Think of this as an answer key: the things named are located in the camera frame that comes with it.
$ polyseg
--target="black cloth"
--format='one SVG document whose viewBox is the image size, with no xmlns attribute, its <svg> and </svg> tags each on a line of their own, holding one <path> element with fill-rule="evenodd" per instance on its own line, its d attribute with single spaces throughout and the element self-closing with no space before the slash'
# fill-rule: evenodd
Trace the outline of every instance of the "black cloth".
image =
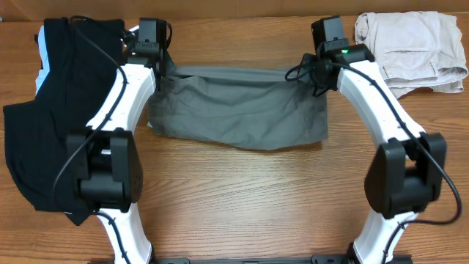
<svg viewBox="0 0 469 264">
<path fill-rule="evenodd" d="M 97 25 L 76 22 L 81 31 L 118 62 L 122 61 L 122 20 Z M 71 28 L 67 19 L 44 20 L 51 71 L 34 100 L 4 106 L 5 158 L 18 189 L 36 210 L 69 211 L 76 224 L 90 214 L 73 196 L 70 174 L 58 184 L 57 207 L 51 199 L 53 182 L 67 160 L 69 131 L 84 128 L 103 105 L 117 69 Z"/>
</svg>

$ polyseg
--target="folded white towel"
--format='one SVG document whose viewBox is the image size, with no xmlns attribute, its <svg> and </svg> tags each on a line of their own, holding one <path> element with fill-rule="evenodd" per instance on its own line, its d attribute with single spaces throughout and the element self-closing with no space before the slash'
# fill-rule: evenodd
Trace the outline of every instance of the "folded white towel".
<svg viewBox="0 0 469 264">
<path fill-rule="evenodd" d="M 468 75 L 456 17 L 438 12 L 360 15 L 355 41 L 374 54 L 394 96 L 419 88 L 462 92 Z"/>
</svg>

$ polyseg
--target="wooden tabletop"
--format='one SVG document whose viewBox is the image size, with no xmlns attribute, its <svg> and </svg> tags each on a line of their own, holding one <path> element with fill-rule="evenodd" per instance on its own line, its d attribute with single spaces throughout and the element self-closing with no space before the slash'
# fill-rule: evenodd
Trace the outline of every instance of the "wooden tabletop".
<svg viewBox="0 0 469 264">
<path fill-rule="evenodd" d="M 469 51 L 469 13 L 458 13 Z M 310 24 L 320 17 L 170 21 L 169 49 L 178 65 L 260 68 L 296 65 L 313 53 Z M 355 16 L 343 17 L 352 37 Z M 138 21 L 128 21 L 133 26 Z M 40 58 L 33 34 L 41 23 L 0 23 L 0 104 L 34 98 Z M 428 89 L 400 100 L 429 133 L 448 144 L 446 171 L 469 206 L 469 93 Z M 0 115 L 0 263 L 86 263 L 114 257 L 101 223 L 76 227 L 61 213 L 37 212 L 4 163 Z M 136 144 L 144 168 L 139 210 L 158 257 L 191 259 L 310 257 L 345 253 L 369 212 L 363 179 L 374 156 L 365 125 L 337 92 L 328 93 L 329 139 L 261 152 L 155 136 L 142 115 Z M 454 198 L 440 199 L 421 219 L 447 219 Z M 410 226 L 396 252 L 416 263 L 467 263 L 469 218 L 447 227 Z"/>
</svg>

